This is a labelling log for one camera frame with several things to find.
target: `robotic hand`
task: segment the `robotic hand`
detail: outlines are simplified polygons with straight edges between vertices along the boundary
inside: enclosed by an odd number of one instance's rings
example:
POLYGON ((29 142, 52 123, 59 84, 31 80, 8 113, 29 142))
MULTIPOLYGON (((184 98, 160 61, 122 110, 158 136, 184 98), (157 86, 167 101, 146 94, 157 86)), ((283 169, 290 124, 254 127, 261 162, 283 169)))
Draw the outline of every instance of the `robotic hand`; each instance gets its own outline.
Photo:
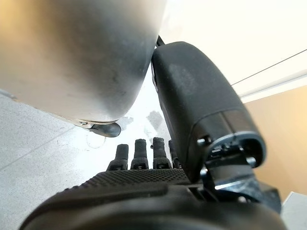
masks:
POLYGON ((265 160, 264 140, 218 68, 184 42, 157 47, 152 64, 174 168, 161 138, 153 169, 144 140, 131 170, 119 145, 106 172, 42 203, 20 230, 286 229, 277 190, 252 170, 265 160))

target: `beige wall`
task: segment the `beige wall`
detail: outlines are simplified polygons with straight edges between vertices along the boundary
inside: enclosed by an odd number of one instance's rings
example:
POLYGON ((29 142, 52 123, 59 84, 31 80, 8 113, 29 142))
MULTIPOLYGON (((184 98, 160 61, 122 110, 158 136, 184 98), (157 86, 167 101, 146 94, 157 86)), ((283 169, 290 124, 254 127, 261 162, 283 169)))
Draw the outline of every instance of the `beige wall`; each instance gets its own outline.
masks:
POLYGON ((245 106, 267 144, 258 179, 276 186, 283 200, 290 191, 307 195, 307 86, 245 106))

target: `silver metal container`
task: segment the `silver metal container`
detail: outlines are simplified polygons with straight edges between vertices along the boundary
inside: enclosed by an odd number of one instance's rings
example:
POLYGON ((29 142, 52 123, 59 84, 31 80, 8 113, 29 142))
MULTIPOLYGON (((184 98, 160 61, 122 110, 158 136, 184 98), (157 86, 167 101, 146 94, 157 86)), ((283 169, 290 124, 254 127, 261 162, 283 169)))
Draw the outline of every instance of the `silver metal container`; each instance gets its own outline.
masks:
POLYGON ((164 0, 1 0, 0 88, 74 124, 131 108, 164 0))

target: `screw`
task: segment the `screw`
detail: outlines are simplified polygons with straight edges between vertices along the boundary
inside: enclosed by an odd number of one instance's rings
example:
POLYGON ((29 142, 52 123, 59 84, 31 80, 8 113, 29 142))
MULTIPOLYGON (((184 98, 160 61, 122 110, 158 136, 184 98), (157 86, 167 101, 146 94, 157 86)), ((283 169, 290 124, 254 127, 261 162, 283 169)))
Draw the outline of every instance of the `screw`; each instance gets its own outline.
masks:
POLYGON ((197 140, 197 145, 199 146, 208 146, 212 142, 212 139, 209 135, 204 136, 203 138, 200 138, 197 140))

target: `black rubber cover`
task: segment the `black rubber cover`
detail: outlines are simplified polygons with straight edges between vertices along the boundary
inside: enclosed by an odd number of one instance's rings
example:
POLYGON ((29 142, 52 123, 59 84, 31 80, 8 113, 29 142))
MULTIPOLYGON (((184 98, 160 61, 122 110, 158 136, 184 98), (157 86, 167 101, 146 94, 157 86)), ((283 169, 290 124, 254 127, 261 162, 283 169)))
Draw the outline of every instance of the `black rubber cover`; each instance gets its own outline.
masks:
POLYGON ((175 42, 153 53, 160 106, 180 163, 188 178, 197 181, 211 151, 238 142, 250 150, 256 167, 265 144, 247 110, 220 70, 196 47, 175 42), (209 137, 205 147, 197 140, 209 137))

